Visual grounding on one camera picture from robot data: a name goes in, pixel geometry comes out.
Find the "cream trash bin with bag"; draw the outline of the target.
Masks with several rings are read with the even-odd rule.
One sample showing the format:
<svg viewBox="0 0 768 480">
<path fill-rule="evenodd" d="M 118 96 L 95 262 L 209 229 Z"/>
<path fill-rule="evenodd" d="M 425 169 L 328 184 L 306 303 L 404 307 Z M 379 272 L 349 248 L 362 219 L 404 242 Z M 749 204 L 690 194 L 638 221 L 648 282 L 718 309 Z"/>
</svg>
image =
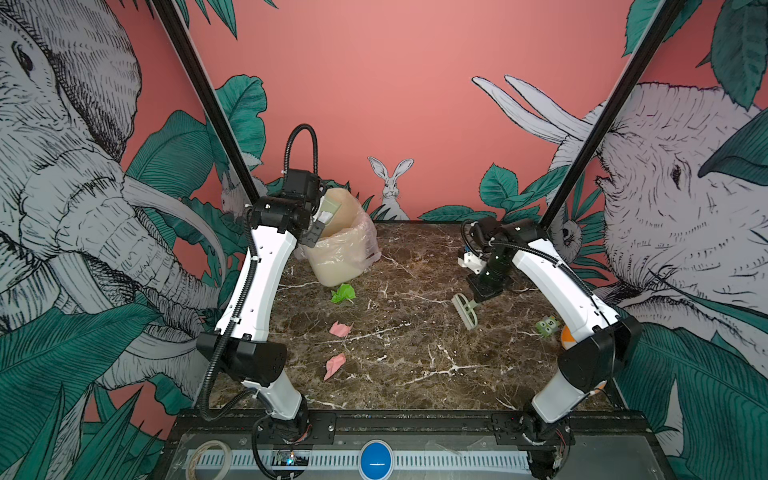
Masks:
<svg viewBox="0 0 768 480">
<path fill-rule="evenodd" d="M 381 258 L 377 231 L 359 201 L 344 188 L 326 191 L 341 202 L 331 223 L 313 248 L 299 244 L 294 256 L 307 260 L 319 283 L 334 287 L 346 283 Z"/>
</svg>

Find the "light green hand brush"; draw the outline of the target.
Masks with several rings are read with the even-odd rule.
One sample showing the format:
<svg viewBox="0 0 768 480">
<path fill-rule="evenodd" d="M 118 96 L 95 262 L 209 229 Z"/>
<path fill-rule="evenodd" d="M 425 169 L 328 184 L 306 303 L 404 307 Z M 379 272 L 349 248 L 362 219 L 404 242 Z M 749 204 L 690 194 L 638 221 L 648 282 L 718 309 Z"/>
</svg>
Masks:
<svg viewBox="0 0 768 480">
<path fill-rule="evenodd" d="M 455 294 L 451 302 L 459 314 L 464 326 L 467 330 L 474 330 L 478 326 L 478 317 L 475 312 L 477 303 L 474 300 L 469 300 L 464 294 Z"/>
</svg>

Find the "light green dustpan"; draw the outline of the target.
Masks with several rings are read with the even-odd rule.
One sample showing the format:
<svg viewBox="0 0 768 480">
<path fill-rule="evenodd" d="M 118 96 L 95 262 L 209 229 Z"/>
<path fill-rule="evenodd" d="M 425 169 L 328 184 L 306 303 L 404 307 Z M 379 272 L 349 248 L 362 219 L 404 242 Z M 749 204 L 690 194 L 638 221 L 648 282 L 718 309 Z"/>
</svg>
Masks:
<svg viewBox="0 0 768 480">
<path fill-rule="evenodd" d="M 340 207 L 341 202 L 339 200 L 334 199 L 330 194 L 326 194 L 322 197 L 313 220 L 327 226 L 331 223 Z"/>
</svg>

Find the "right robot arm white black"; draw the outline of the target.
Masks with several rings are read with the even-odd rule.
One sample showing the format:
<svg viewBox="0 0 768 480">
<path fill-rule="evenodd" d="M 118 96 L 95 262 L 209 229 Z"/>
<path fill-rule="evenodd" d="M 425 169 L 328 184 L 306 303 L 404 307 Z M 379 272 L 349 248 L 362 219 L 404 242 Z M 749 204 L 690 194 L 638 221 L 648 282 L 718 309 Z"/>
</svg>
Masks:
<svg viewBox="0 0 768 480">
<path fill-rule="evenodd" d="M 464 249 L 458 263 L 470 271 L 472 295 L 457 294 L 452 303 L 467 329 L 478 324 L 476 306 L 501 295 L 512 272 L 519 271 L 554 307 L 574 340 L 558 357 L 554 376 L 518 420 L 525 440 L 534 445 L 559 438 L 571 411 L 629 363 L 643 327 L 594 294 L 537 222 L 465 220 L 460 234 Z"/>
</svg>

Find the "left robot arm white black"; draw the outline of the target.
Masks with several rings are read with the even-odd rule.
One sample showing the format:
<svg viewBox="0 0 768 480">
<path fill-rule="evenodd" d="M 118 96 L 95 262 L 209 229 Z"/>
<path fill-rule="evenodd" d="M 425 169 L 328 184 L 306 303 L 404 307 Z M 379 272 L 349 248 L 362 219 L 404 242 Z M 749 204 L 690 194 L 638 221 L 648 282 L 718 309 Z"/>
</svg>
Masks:
<svg viewBox="0 0 768 480">
<path fill-rule="evenodd" d="M 287 169 L 282 189 L 246 208 L 248 248 L 230 303 L 212 332 L 197 339 L 209 360 L 197 400 L 199 415 L 214 421 L 247 396 L 260 398 L 275 420 L 301 422 L 305 400 L 285 372 L 287 347 L 268 340 L 274 299 L 286 263 L 301 241 L 322 231 L 318 210 L 324 194 L 319 175 Z M 219 372 L 240 381 L 244 391 L 212 409 L 210 395 Z"/>
</svg>

